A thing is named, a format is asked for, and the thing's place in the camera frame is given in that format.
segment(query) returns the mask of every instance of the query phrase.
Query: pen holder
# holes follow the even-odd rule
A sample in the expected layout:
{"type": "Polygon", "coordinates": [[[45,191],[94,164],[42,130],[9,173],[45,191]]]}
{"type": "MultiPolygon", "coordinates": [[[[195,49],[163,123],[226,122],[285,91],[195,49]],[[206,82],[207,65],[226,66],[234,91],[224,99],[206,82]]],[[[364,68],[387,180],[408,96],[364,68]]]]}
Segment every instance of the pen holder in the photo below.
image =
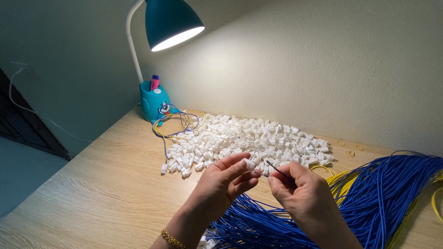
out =
{"type": "Polygon", "coordinates": [[[178,111],[171,105],[169,96],[162,86],[152,91],[150,89],[151,81],[145,81],[140,84],[140,103],[143,110],[143,118],[146,121],[154,123],[157,119],[178,111]]]}

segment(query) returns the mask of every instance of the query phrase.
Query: wood grain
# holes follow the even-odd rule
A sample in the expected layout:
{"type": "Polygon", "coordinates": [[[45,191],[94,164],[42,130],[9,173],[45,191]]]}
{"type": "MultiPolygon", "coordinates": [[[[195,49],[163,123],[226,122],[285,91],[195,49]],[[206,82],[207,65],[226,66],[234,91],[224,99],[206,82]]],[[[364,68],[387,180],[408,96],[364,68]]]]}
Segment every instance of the wood grain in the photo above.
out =
{"type": "MultiPolygon", "coordinates": [[[[151,128],[140,118],[140,107],[130,111],[0,223],[0,248],[149,248],[201,175],[192,172],[185,180],[177,173],[161,176],[163,143],[151,128]]],[[[161,129],[172,133],[178,128],[179,121],[171,119],[161,129]]],[[[334,173],[392,152],[316,137],[332,145],[334,173]],[[346,151],[354,151],[355,157],[346,151]]],[[[324,169],[315,172],[329,176],[324,169]]],[[[429,186],[420,196],[399,248],[443,248],[443,224],[430,204],[434,189],[429,186]]],[[[264,178],[248,194],[278,205],[264,178]]]]}

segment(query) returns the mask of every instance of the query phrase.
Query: power cord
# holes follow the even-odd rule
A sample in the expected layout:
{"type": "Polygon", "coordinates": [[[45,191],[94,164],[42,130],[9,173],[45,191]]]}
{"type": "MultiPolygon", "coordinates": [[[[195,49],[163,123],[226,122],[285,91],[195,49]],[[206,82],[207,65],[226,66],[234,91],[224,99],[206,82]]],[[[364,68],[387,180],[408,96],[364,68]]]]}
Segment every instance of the power cord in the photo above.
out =
{"type": "MultiPolygon", "coordinates": [[[[12,99],[12,80],[14,79],[14,77],[16,76],[16,75],[18,75],[19,73],[21,73],[23,71],[23,68],[21,67],[12,77],[11,77],[11,80],[10,80],[10,83],[9,83],[9,99],[16,105],[16,106],[18,106],[18,107],[20,107],[20,108],[22,108],[22,109],[24,109],[24,110],[27,110],[27,111],[29,111],[29,112],[31,112],[31,113],[33,113],[33,114],[35,114],[35,115],[37,115],[38,116],[38,114],[36,113],[36,112],[34,112],[33,110],[30,110],[30,109],[28,109],[28,108],[25,108],[25,107],[23,107],[23,106],[21,106],[21,105],[19,105],[19,104],[17,104],[13,99],[12,99]]],[[[84,141],[84,142],[90,142],[90,143],[92,143],[93,141],[90,141],[90,140],[84,140],[84,139],[80,139],[80,138],[78,138],[78,137],[76,137],[76,136],[74,136],[74,135],[72,135],[71,133],[69,133],[68,131],[66,131],[65,129],[63,129],[62,127],[60,127],[60,125],[58,125],[58,124],[56,124],[54,121],[52,121],[52,120],[50,120],[50,119],[46,119],[46,120],[48,120],[49,122],[51,122],[52,124],[54,124],[55,126],[57,126],[58,128],[60,128],[62,131],[64,131],[64,132],[66,132],[67,134],[69,134],[71,137],[73,137],[73,138],[75,138],[75,139],[77,139],[77,140],[80,140],[80,141],[84,141]]]]}

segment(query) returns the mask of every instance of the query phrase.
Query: lamp shade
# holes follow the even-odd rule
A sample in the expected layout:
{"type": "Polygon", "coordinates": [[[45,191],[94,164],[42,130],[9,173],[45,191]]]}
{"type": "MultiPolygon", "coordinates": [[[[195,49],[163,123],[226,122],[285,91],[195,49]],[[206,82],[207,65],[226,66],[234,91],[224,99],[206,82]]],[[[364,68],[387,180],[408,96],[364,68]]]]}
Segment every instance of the lamp shade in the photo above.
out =
{"type": "Polygon", "coordinates": [[[145,27],[152,51],[183,42],[205,28],[184,0],[146,0],[145,27]]]}

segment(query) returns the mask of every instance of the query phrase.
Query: cartoon dog face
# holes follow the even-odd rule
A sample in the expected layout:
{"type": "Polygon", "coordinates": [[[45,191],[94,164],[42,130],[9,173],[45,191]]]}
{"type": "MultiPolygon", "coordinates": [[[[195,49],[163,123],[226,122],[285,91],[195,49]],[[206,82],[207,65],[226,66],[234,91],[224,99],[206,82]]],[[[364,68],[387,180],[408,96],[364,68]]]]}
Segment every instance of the cartoon dog face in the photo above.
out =
{"type": "Polygon", "coordinates": [[[160,114],[168,115],[169,112],[171,111],[171,104],[170,104],[170,103],[168,104],[167,101],[161,103],[160,106],[161,106],[161,107],[158,108],[158,112],[159,112],[160,114]]]}

